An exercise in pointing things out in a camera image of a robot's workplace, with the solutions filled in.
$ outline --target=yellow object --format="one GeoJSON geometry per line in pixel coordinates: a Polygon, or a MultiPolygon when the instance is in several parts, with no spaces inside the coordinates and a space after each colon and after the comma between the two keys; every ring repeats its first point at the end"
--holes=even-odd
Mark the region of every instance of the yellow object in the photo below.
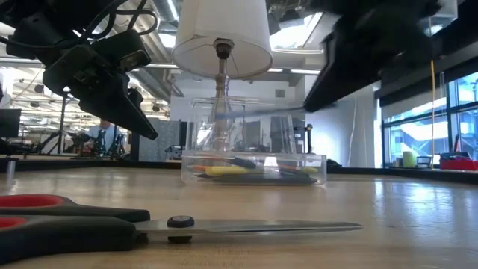
{"type": "Polygon", "coordinates": [[[416,165],[415,157],[413,152],[403,152],[403,167],[405,168],[414,168],[416,165]]]}
{"type": "Polygon", "coordinates": [[[223,175],[241,175],[257,173],[256,170],[246,169],[243,167],[206,167],[206,175],[223,176],[223,175]]]}
{"type": "Polygon", "coordinates": [[[301,169],[302,172],[307,173],[307,174],[316,174],[319,173],[319,170],[317,168],[313,167],[304,167],[301,169]]]}

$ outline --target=scissors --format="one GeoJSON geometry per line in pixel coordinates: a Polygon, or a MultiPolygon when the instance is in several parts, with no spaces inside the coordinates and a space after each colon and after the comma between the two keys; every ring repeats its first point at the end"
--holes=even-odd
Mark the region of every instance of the scissors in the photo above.
{"type": "Polygon", "coordinates": [[[59,253],[127,251],[147,235],[187,243],[194,235],[343,232],[357,223],[263,220],[151,220],[143,209],[79,205],[55,195],[0,196],[0,265],[59,253]]]}

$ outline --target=desk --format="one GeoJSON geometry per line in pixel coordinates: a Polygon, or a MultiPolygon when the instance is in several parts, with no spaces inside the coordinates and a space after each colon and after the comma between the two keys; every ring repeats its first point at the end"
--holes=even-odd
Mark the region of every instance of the desk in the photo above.
{"type": "Polygon", "coordinates": [[[5,194],[46,193],[86,205],[146,208],[153,218],[330,220],[362,231],[166,239],[127,253],[41,257],[4,268],[478,268],[474,186],[332,175],[325,187],[185,186],[177,170],[90,168],[17,173],[5,194]]]}

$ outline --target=scissor handle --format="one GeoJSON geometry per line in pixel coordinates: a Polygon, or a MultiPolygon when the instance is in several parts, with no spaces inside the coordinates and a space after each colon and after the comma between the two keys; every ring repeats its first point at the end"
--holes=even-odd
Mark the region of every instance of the scissor handle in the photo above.
{"type": "Polygon", "coordinates": [[[133,223],[115,217],[1,216],[0,265],[59,253],[126,251],[133,223]]]}
{"type": "Polygon", "coordinates": [[[0,215],[116,217],[132,223],[151,219],[143,209],[79,205],[66,197],[45,194],[1,196],[0,215]]]}

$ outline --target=scissor blade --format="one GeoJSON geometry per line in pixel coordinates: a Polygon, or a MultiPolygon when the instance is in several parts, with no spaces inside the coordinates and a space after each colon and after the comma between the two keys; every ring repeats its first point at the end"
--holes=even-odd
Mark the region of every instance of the scissor blade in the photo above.
{"type": "Polygon", "coordinates": [[[169,228],[165,220],[153,220],[136,223],[135,226],[138,232],[166,236],[241,232],[345,232],[363,228],[357,223],[295,220],[196,220],[193,227],[182,229],[169,228]]]}

